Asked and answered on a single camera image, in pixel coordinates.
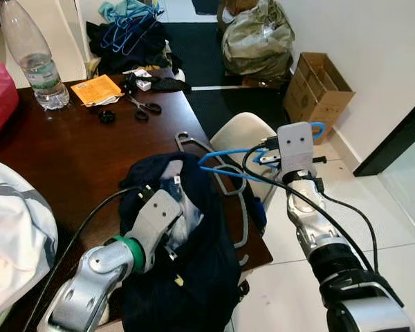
plastic water bottle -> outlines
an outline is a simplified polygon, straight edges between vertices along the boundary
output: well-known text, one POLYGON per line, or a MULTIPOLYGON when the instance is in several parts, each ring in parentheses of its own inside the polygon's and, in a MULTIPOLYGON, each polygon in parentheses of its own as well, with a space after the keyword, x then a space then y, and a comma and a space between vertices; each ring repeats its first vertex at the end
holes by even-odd
POLYGON ((60 109, 69 93, 42 33, 17 0, 0 0, 0 24, 9 51, 45 109, 60 109))

wooden table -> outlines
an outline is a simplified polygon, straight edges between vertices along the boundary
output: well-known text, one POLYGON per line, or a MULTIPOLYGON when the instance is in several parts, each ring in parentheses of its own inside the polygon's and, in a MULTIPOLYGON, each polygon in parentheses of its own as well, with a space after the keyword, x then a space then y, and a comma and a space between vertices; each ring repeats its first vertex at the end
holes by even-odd
MULTIPOLYGON (((113 80, 118 83, 120 77, 113 80)), ((176 151, 174 136, 179 131, 188 131, 192 137, 208 143, 181 92, 138 93, 138 100, 163 107, 161 115, 140 122, 133 116, 132 103, 124 98, 116 104, 88 109, 69 91, 71 101, 66 108, 44 111, 31 89, 19 90, 19 107, 0 133, 0 162, 21 174, 52 207, 59 233, 57 256, 90 210, 119 189, 119 182, 132 164, 153 154, 176 151), (114 123, 100 123, 98 112, 104 109, 116 113, 114 123)), ((199 156, 204 154, 194 146, 188 149, 199 156)), ((227 199, 225 210, 232 240, 237 242, 242 236, 238 200, 227 199)), ((61 268, 55 286, 66 280, 73 262, 86 249, 118 234, 119 225, 116 201, 102 209, 84 231, 61 268)), ((237 251, 239 259, 244 254, 250 256, 244 270, 272 261, 253 223, 247 245, 237 251)), ((16 303, 1 331, 22 330, 39 288, 38 285, 16 303)))

scissors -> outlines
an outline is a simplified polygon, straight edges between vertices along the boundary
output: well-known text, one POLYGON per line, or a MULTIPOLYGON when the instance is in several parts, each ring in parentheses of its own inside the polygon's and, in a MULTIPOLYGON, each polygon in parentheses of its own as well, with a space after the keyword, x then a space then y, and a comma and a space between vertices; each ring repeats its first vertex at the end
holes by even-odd
POLYGON ((127 98, 137 106, 137 110, 134 113, 135 117, 140 121, 148 121, 149 112, 153 114, 161 114, 161 106, 154 102, 142 103, 134 99, 131 95, 127 94, 127 98))

clothing tag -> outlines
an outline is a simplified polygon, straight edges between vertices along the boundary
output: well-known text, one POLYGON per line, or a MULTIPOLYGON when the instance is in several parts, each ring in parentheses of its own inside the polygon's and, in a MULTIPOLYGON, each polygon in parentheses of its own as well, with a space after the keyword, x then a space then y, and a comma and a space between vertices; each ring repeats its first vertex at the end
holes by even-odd
POLYGON ((177 275, 174 281, 175 281, 175 283, 176 283, 177 285, 179 285, 180 287, 181 287, 181 286, 183 286, 183 285, 184 285, 184 283, 185 283, 185 281, 183 280, 183 278, 182 278, 182 277, 180 277, 180 275, 177 275))

white fabric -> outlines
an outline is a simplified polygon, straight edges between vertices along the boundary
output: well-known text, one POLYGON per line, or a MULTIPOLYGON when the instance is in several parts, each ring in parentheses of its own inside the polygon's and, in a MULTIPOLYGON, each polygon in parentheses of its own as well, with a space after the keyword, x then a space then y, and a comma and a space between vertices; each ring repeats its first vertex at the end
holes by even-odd
POLYGON ((56 250, 57 227, 49 205, 0 163, 0 314, 50 270, 56 250))

